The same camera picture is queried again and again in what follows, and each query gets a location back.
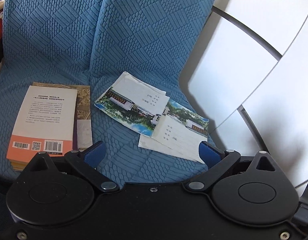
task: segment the metal screw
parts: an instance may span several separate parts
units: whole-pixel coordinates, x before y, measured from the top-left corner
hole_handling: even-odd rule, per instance
[[[156,187],[151,187],[151,188],[149,189],[149,191],[150,191],[150,192],[157,192],[157,191],[158,191],[158,188],[156,188]]]
[[[283,232],[283,233],[280,235],[280,239],[281,239],[281,240],[288,240],[289,238],[290,238],[289,232]]]
[[[189,187],[191,189],[202,189],[204,187],[204,184],[200,181],[193,181],[189,183]]]
[[[117,184],[112,181],[106,181],[106,182],[103,182],[100,186],[102,187],[102,189],[110,190],[110,189],[116,188]]]
[[[25,232],[18,232],[18,233],[17,233],[17,238],[18,238],[19,240],[26,240],[26,239],[27,239],[27,235],[26,235]]]

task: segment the barcode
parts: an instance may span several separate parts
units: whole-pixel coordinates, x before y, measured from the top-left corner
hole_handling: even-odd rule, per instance
[[[13,147],[19,148],[19,149],[26,149],[29,150],[29,143],[20,143],[20,142],[13,142]]]
[[[44,151],[62,153],[63,141],[45,141]]]

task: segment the building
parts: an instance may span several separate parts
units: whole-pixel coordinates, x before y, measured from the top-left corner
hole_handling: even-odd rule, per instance
[[[155,115],[153,119],[151,120],[151,123],[154,125],[157,125],[160,118],[161,116],[159,114]]]
[[[190,119],[186,120],[186,125],[188,129],[192,130],[193,132],[196,132],[200,135],[207,136],[207,129],[204,129],[203,126],[191,121]]]
[[[131,110],[134,105],[131,100],[115,92],[112,89],[107,91],[106,96],[109,98],[109,100],[124,108],[125,110]]]
[[[167,115],[169,110],[170,110],[169,107],[165,106],[165,109],[163,111],[163,115]]]

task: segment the photo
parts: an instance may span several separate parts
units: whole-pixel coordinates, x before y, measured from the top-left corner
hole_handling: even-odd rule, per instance
[[[160,115],[150,114],[112,87],[95,102],[95,106],[126,127],[147,136],[152,135],[160,118]]]
[[[168,101],[163,115],[169,115],[184,124],[189,130],[207,136],[208,119],[199,116],[171,99]]]

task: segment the patterned blanket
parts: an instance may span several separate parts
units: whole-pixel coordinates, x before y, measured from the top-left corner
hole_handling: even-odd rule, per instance
[[[123,71],[192,109],[179,74],[214,0],[6,0],[0,73],[0,176],[22,100],[34,81],[91,86],[91,99]],[[139,134],[91,109],[94,142],[106,145],[97,170],[119,183],[171,182],[206,165],[137,146]]]

